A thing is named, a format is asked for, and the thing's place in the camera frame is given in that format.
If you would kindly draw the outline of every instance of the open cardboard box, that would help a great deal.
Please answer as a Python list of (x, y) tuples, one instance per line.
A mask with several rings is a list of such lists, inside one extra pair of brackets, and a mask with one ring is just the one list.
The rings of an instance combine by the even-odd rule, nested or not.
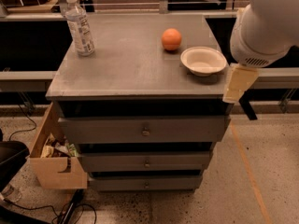
[(78, 158), (40, 158), (43, 146), (51, 133), (57, 140), (64, 139), (64, 132), (58, 124), (58, 118), (51, 104), (30, 147), (32, 169), (44, 189), (86, 189), (87, 173), (82, 169)]

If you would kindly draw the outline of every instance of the cabinet top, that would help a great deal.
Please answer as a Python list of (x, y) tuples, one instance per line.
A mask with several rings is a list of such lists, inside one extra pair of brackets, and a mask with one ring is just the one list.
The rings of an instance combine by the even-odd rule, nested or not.
[[(222, 97), (224, 71), (197, 77), (180, 61), (183, 50), (221, 50), (202, 15), (89, 14), (95, 52), (76, 54), (72, 43), (50, 88), (48, 99), (88, 100), (132, 97)], [(161, 36), (176, 28), (182, 35), (178, 50), (165, 51)]]

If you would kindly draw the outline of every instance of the speckled floor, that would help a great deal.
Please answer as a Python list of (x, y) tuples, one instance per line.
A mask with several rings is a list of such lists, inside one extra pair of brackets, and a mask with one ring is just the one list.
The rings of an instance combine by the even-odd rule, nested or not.
[[(4, 140), (20, 129), (33, 127), (21, 112), (1, 109)], [(199, 189), (191, 191), (110, 192), (86, 189), (81, 203), (92, 205), (99, 224), (260, 224), (299, 223), (299, 106), (294, 113), (258, 113), (258, 120), (233, 114), (222, 142), (214, 149)], [(42, 112), (32, 119), (40, 124)], [(12, 139), (30, 145), (36, 131)], [(42, 189), (28, 161), (12, 180), (22, 194), (18, 204), (38, 207), (51, 204), (59, 213), (72, 191)], [(50, 209), (8, 209), (51, 222)], [(70, 223), (94, 223), (88, 207), (78, 209)]]

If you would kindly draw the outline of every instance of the plastic bottle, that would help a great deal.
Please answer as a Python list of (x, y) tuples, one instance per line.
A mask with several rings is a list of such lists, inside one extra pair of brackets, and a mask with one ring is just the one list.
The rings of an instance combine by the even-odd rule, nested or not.
[(12, 203), (16, 203), (21, 198), (21, 193), (18, 189), (14, 188), (11, 184), (1, 191), (1, 195), (4, 199), (9, 199)]
[(86, 11), (79, 5), (78, 0), (66, 0), (68, 10), (65, 12), (76, 51), (81, 56), (89, 56), (94, 52), (93, 38)]

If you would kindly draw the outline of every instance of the gray cabinet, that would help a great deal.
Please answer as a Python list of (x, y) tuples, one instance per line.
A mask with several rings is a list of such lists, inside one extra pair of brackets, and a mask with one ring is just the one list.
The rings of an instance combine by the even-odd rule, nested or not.
[[(231, 108), (221, 100), (226, 70), (196, 77), (180, 63), (186, 48), (219, 49), (205, 19), (157, 14), (89, 19), (95, 53), (82, 58), (71, 47), (47, 97), (76, 145), (90, 187), (198, 188)], [(160, 43), (169, 26), (182, 33), (176, 52)]]

